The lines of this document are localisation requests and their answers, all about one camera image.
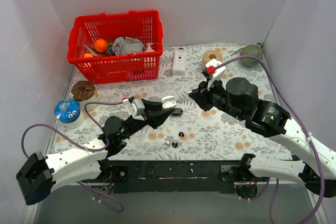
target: green ball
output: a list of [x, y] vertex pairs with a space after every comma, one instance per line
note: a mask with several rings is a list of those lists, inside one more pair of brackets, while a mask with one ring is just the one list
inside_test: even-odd
[[[259, 45], [248, 45], [240, 51], [240, 56], [251, 55], [263, 60], [264, 54]], [[258, 65], [258, 61], [254, 59], [241, 59], [241, 64], [247, 68], [252, 68]]]

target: orange ball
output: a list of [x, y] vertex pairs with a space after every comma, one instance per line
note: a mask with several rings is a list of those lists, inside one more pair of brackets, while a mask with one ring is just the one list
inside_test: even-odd
[[97, 52], [106, 52], [107, 51], [107, 41], [104, 39], [97, 39], [95, 42], [95, 50]]

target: white bottle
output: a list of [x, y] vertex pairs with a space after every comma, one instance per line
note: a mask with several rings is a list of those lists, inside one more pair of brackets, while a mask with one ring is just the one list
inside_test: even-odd
[[155, 52], [155, 50], [152, 48], [152, 45], [154, 43], [147, 43], [147, 49], [145, 52]]
[[177, 76], [185, 75], [187, 64], [187, 50], [183, 47], [176, 48], [173, 57], [172, 74]]

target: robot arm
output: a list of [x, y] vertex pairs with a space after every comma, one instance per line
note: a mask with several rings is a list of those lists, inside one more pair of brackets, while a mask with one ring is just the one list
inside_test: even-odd
[[45, 199], [52, 191], [85, 179], [108, 180], [112, 175], [114, 181], [122, 180], [123, 168], [111, 168], [105, 171], [104, 160], [119, 153], [126, 147], [127, 138], [149, 125], [157, 129], [174, 112], [175, 97], [164, 97], [161, 102], [144, 99], [125, 98], [122, 100], [131, 111], [126, 120], [116, 116], [109, 117], [98, 138], [84, 145], [87, 149], [103, 149], [88, 151], [72, 148], [68, 151], [43, 156], [41, 152], [29, 157], [16, 175], [27, 205], [33, 205]]
[[[221, 62], [211, 60], [206, 67], [218, 66]], [[223, 88], [220, 81], [224, 67], [208, 73], [203, 71], [207, 81], [203, 81], [189, 93], [198, 106], [207, 111], [212, 107], [242, 121], [245, 127], [277, 142], [295, 154], [301, 161], [278, 161], [244, 154], [238, 167], [232, 167], [222, 174], [234, 181], [249, 180], [254, 177], [275, 177], [305, 185], [319, 194], [320, 178], [316, 159], [300, 125], [290, 114], [276, 103], [258, 98], [258, 88], [245, 78], [233, 78]], [[324, 171], [325, 197], [336, 196], [336, 153], [313, 136], [313, 141]]]

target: small white object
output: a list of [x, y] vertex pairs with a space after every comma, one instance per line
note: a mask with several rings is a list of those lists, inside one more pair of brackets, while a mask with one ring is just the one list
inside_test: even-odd
[[[216, 60], [216, 59], [212, 59], [211, 61], [209, 61], [207, 64], [205, 64], [205, 66], [208, 68], [210, 66], [214, 66], [217, 67], [220, 64], [222, 64], [220, 61]], [[208, 90], [210, 90], [210, 88], [212, 88], [214, 86], [214, 82], [215, 81], [219, 81], [222, 76], [223, 73], [225, 72], [225, 67], [221, 67], [215, 70], [215, 72], [212, 74], [212, 79], [208, 82]]]
[[185, 75], [185, 69], [187, 64], [187, 50], [183, 47], [176, 48], [173, 57], [172, 74], [177, 76]]
[[161, 103], [172, 102], [172, 101], [175, 101], [175, 96], [173, 95], [168, 95], [161, 99]]
[[176, 102], [166, 102], [162, 104], [162, 109], [167, 110], [167, 109], [172, 109], [176, 107], [177, 103]]
[[311, 132], [308, 132], [308, 137], [307, 137], [307, 144], [309, 144], [309, 142], [311, 141], [311, 136], [313, 136], [313, 134]]
[[122, 101], [123, 105], [129, 105], [129, 104], [131, 104], [130, 101], [128, 100], [128, 98], [123, 98], [121, 101]]
[[145, 52], [155, 52], [155, 50], [152, 48], [152, 45], [154, 43], [147, 43], [147, 49], [145, 50]]

